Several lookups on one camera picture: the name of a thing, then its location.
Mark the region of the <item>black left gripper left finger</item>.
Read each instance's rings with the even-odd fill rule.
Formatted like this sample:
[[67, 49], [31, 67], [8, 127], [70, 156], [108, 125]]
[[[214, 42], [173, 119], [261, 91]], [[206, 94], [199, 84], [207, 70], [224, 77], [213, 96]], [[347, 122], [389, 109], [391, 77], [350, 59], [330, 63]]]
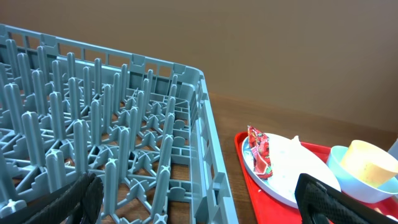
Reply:
[[1, 223], [96, 223], [103, 203], [104, 185], [94, 173], [52, 192], [31, 206], [1, 218]]

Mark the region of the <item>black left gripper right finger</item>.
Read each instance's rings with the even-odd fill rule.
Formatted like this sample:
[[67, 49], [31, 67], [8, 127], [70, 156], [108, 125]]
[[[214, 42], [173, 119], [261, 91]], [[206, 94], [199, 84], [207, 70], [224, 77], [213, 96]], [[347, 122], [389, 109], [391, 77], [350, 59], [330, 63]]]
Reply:
[[308, 174], [300, 174], [295, 199], [303, 224], [395, 224], [397, 221], [345, 196]]

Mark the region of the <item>light blue bowl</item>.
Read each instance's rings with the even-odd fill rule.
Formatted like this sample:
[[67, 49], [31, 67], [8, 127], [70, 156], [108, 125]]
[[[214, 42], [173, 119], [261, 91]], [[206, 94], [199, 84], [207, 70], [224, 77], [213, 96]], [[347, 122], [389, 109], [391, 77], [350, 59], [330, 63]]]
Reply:
[[380, 187], [372, 187], [357, 179], [346, 171], [340, 164], [348, 148], [333, 146], [331, 148], [327, 166], [337, 178], [341, 190], [350, 197], [365, 203], [377, 203], [387, 198], [397, 196], [397, 178], [393, 177]]

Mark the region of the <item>white napkin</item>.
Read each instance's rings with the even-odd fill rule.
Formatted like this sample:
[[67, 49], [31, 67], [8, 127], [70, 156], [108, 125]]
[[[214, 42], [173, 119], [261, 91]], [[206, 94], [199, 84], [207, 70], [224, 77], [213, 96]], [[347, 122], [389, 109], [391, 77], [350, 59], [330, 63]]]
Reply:
[[272, 137], [270, 150], [273, 184], [282, 188], [295, 187], [305, 165], [299, 143], [292, 139]]

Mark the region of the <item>yellow plastic cup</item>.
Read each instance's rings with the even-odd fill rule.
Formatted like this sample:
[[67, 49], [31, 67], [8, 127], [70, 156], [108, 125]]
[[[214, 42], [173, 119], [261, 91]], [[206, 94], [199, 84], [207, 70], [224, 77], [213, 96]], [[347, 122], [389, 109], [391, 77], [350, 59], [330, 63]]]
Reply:
[[375, 188], [397, 175], [397, 159], [362, 140], [351, 142], [340, 164], [355, 178]]

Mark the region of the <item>red snack wrapper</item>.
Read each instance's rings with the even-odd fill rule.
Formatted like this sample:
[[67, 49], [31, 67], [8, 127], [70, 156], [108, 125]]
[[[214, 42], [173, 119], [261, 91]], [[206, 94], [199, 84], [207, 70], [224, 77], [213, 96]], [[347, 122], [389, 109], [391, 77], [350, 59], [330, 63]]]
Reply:
[[254, 173], [267, 180], [273, 176], [269, 137], [253, 126], [248, 126], [249, 146], [254, 157]]

